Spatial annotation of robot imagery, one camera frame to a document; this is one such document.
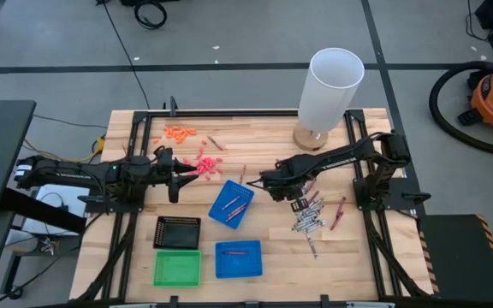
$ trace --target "shop vacuum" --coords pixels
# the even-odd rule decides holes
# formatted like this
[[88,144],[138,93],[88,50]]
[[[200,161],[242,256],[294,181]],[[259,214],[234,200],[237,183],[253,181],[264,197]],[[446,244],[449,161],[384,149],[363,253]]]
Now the shop vacuum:
[[452,126],[447,122],[438,108],[438,94],[444,84],[455,75],[467,71],[476,70],[469,75],[467,84],[473,91],[471,108],[458,116],[459,122],[464,126],[476,123],[486,123],[493,126],[493,63],[474,61],[459,65],[446,72],[431,89],[429,96],[429,109],[437,125],[459,141],[482,151],[493,153],[493,145],[475,139]]

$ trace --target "blue bin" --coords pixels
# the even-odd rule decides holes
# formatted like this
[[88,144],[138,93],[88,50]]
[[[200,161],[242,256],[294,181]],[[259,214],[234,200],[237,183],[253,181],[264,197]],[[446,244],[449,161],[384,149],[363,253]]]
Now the blue bin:
[[[227,209],[222,210],[224,205],[229,203],[229,201],[233,200],[237,196],[240,196],[241,198],[235,201]],[[217,222],[223,223],[230,228],[237,229],[241,224],[243,217],[247,213],[248,208],[250,207],[252,198],[254,198],[254,192],[252,190],[238,183],[235,183],[234,181],[227,180],[225,185],[222,187],[222,191],[218,195],[218,198],[209,211],[209,217]],[[236,210],[243,204],[246,205],[246,208],[239,215],[235,216],[232,220],[226,222],[226,220],[228,219],[228,214]]]
[[[243,255],[225,252],[246,252]],[[216,243],[216,278],[258,277],[264,274],[262,246],[259,240]]]

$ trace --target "wooden plank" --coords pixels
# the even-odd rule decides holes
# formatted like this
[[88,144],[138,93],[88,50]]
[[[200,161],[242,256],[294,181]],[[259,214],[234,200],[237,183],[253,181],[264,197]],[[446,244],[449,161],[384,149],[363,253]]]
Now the wooden plank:
[[[132,110],[114,111],[106,134],[104,161],[124,157],[130,134]],[[388,132],[389,120],[384,109],[365,110],[369,133]],[[194,160],[201,140],[209,134],[226,151],[219,151],[209,143],[205,155],[221,157],[222,175],[211,175],[211,180],[199,178],[180,191],[180,203],[170,204],[167,187],[150,187],[146,192],[146,207],[139,216],[128,286],[128,302],[167,302],[170,295],[180,296],[184,302],[218,301],[313,301],[320,294],[331,300],[377,298],[372,277],[371,260],[365,235],[362,213],[354,203],[353,165],[332,169],[319,175],[316,189],[325,197],[321,217],[332,221],[342,196],[347,198],[344,217],[334,231],[323,228],[313,234],[319,259],[312,256],[305,236],[291,231],[294,216],[287,202],[276,203],[267,192],[255,190],[252,207],[238,230],[231,230],[211,220],[207,214],[226,180],[237,181],[243,164],[247,165],[245,181],[258,178],[263,169],[273,169],[276,159],[301,153],[292,141],[296,117],[233,117],[218,118],[159,118],[151,125],[148,153],[158,146],[174,149],[179,159]],[[163,136],[163,126],[194,127],[197,135],[189,136],[177,145]],[[142,130],[137,145],[140,146]],[[345,122],[330,132],[329,141],[321,151],[348,144]],[[199,249],[203,253],[202,283],[199,288],[154,288],[152,248],[158,216],[195,216],[202,219]],[[113,215],[101,217],[83,239],[70,298],[83,293],[107,258]],[[417,236],[415,221],[390,212],[388,222],[395,255],[406,271],[426,292],[431,283]],[[264,275],[251,279],[218,280],[215,276],[214,246],[223,240],[261,240]],[[390,290],[389,272],[383,277]],[[116,295],[114,283],[112,295]]]

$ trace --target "white cylinder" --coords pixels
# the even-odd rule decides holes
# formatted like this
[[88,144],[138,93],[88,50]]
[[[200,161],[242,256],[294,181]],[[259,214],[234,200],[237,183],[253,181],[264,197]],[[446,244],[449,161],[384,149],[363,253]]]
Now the white cylinder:
[[301,125],[316,133],[336,127],[364,76],[363,62],[349,50],[327,48],[316,53],[301,94]]

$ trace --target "gray floor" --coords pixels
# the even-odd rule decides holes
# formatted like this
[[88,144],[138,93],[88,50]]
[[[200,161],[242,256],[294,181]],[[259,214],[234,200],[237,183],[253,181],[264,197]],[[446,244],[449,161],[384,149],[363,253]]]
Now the gray floor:
[[[472,1],[476,8],[481,1]],[[490,47],[465,34],[466,0],[369,0],[387,63],[454,63],[486,58]],[[349,49],[375,63],[360,0],[182,0],[166,3],[167,25],[150,32],[131,9],[108,4],[136,65],[308,62],[324,47]],[[475,20],[475,32],[482,33]],[[0,67],[127,65],[104,8],[85,0],[6,0],[0,12]],[[430,214],[480,213],[493,231],[493,155],[475,151],[440,131],[427,108],[439,70],[389,72],[411,146],[420,185],[433,198]],[[296,107],[304,69],[141,72],[153,108],[174,95],[181,108]],[[465,108],[463,78],[443,89],[451,116]],[[0,74],[0,99],[34,99],[36,113],[105,125],[111,110],[145,103],[131,73]],[[379,71],[369,70],[354,107],[388,107]],[[493,141],[493,131],[470,129]],[[63,157],[85,157],[103,129],[78,128],[35,119],[28,139]],[[21,157],[31,155],[23,151]],[[19,281],[50,260],[31,259]],[[68,298],[75,267],[61,260],[25,296],[0,307],[61,303]]]

